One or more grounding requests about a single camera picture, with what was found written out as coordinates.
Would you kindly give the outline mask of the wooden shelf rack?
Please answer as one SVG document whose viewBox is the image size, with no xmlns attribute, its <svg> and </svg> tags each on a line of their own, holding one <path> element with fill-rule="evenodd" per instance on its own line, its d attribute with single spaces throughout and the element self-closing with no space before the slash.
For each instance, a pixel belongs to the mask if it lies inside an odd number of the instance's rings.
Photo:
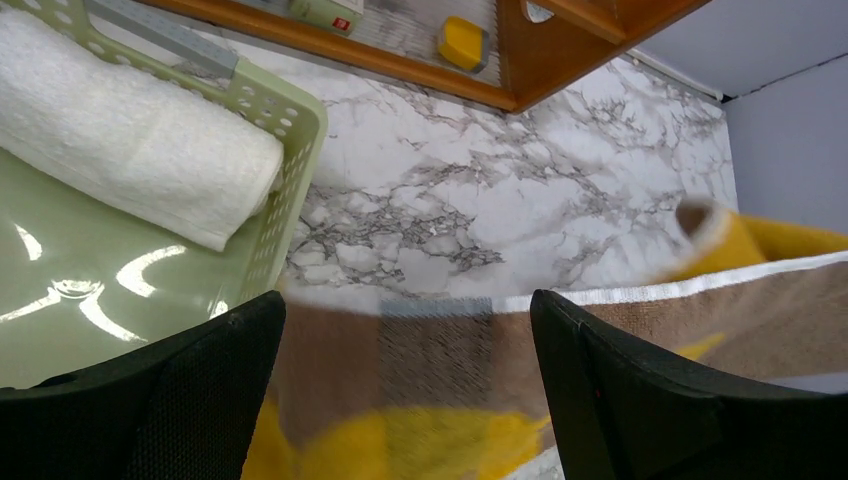
<svg viewBox="0 0 848 480">
<path fill-rule="evenodd" d="M 574 83 L 702 7 L 700 1 L 366 1 L 309 24 L 292 1 L 156 1 L 154 7 L 510 113 Z M 437 50 L 456 16 L 490 38 L 479 73 Z"/>
</svg>

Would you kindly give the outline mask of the yellow small object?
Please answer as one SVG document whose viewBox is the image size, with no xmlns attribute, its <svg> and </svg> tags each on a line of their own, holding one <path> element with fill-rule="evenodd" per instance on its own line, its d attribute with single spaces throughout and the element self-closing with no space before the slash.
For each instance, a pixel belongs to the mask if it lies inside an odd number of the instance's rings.
<svg viewBox="0 0 848 480">
<path fill-rule="evenodd" d="M 488 64 L 491 50 L 490 34 L 471 21 L 449 16 L 441 26 L 436 48 L 450 64 L 477 74 L 482 72 Z"/>
</svg>

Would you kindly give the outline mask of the green plastic basket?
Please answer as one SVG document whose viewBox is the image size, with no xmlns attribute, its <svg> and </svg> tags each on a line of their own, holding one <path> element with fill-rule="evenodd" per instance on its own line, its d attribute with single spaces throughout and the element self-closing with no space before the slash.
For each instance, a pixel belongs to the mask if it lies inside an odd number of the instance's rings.
<svg viewBox="0 0 848 480">
<path fill-rule="evenodd" d="M 130 1 L 5 1 L 111 64 L 273 135 L 260 211 L 215 251 L 111 207 L 1 146 L 1 383 L 28 388 L 200 325 L 272 290 L 327 131 L 313 95 Z"/>
</svg>

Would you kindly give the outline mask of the white towel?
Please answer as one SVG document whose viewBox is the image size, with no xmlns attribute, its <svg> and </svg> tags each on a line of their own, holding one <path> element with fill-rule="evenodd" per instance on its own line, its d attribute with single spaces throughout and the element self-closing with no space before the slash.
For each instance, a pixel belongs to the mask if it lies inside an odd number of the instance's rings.
<svg viewBox="0 0 848 480">
<path fill-rule="evenodd" d="M 1 146 L 111 207 L 220 251 L 274 189 L 283 146 L 241 116 L 1 9 Z"/>
</svg>

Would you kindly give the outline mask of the brown yellow towels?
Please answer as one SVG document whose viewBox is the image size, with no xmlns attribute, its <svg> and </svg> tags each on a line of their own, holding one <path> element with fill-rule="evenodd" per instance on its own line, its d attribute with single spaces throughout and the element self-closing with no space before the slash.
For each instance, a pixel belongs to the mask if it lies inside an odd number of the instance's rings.
<svg viewBox="0 0 848 480">
<path fill-rule="evenodd" d="M 843 479 L 847 238 L 684 200 L 642 286 L 285 290 L 246 479 Z"/>
</svg>

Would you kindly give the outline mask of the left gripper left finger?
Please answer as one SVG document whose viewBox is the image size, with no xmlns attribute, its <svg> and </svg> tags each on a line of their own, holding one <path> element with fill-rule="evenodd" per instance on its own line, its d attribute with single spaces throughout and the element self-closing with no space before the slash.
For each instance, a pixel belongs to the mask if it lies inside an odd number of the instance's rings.
<svg viewBox="0 0 848 480">
<path fill-rule="evenodd" d="M 237 479 L 284 328 L 276 291 L 114 359 L 1 391 L 5 479 Z"/>
</svg>

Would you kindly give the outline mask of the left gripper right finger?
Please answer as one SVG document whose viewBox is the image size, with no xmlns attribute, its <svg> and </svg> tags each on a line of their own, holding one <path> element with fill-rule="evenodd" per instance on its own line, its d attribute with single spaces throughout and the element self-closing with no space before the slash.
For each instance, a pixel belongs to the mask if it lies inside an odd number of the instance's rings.
<svg viewBox="0 0 848 480">
<path fill-rule="evenodd" d="M 847 398 L 725 373 L 549 290 L 530 319 L 568 479 L 843 479 Z"/>
</svg>

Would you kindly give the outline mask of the white small box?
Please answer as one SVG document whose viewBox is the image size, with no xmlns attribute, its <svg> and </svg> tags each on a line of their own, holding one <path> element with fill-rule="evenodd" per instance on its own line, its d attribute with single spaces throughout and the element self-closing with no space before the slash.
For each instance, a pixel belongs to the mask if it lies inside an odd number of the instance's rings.
<svg viewBox="0 0 848 480">
<path fill-rule="evenodd" d="M 362 19 L 363 0 L 291 0 L 288 12 L 296 20 L 349 36 Z"/>
</svg>

